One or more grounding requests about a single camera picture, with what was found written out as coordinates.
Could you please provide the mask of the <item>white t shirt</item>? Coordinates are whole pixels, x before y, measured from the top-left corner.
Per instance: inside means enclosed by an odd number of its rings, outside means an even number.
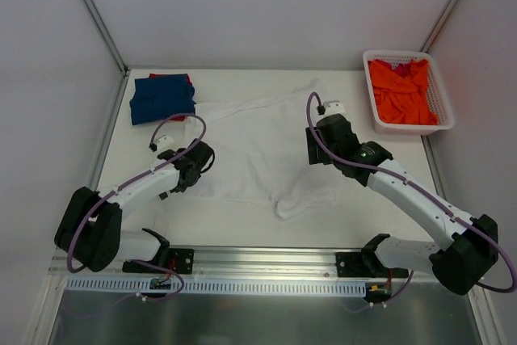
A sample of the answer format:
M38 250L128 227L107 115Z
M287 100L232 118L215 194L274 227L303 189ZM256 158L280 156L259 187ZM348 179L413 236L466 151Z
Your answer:
M199 103L187 137L204 130L215 162L186 190L190 198L272 205L284 220L332 208L340 202L343 179L332 166L309 165L306 103L318 81L279 98Z

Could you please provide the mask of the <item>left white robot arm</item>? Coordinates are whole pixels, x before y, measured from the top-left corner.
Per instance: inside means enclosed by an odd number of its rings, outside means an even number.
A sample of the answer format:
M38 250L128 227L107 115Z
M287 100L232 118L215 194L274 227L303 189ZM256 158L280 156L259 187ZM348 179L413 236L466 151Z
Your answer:
M54 235L54 244L92 272L114 261L123 262L125 273L159 273L164 269L191 272L193 250L176 253L161 234L144 228L124 231L123 222L152 199L165 200L197 184L215 162L208 144L194 140L186 149L166 149L145 173L128 184L93 191L80 187L71 196Z

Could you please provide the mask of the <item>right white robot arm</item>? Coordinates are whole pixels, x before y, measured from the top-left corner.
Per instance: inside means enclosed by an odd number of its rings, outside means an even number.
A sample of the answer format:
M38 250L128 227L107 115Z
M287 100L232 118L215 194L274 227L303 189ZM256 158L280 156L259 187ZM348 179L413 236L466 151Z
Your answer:
M361 265L370 276L390 267L430 273L450 292L466 294L498 261L498 225L474 217L417 183L375 141L361 143L341 114L305 130L310 164L332 165L390 202L422 227L429 242L378 234L362 249Z

